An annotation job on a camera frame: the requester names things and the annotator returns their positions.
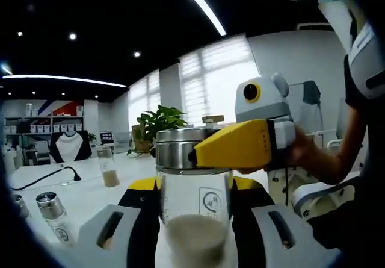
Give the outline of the person's right hand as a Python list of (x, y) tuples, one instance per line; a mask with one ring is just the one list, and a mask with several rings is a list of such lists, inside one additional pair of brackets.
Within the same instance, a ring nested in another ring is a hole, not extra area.
[(286, 165), (290, 167), (300, 167), (312, 174), (315, 167), (313, 162), (313, 152), (316, 146), (313, 137), (304, 133), (297, 125), (295, 127), (295, 140), (290, 145), (286, 156)]

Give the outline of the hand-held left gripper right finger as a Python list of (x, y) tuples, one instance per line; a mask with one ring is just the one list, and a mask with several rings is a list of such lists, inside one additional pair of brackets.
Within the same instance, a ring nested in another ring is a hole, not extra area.
[(340, 250), (327, 249), (312, 227), (283, 204), (274, 204), (257, 181), (236, 176), (231, 190), (232, 231), (238, 267), (336, 267)]

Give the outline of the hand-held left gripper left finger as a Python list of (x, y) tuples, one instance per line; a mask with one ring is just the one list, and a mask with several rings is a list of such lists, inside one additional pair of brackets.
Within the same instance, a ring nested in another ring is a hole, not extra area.
[(133, 182), (117, 205), (109, 204), (79, 230), (71, 248), (50, 248), (62, 267), (154, 267), (160, 231), (156, 178)]

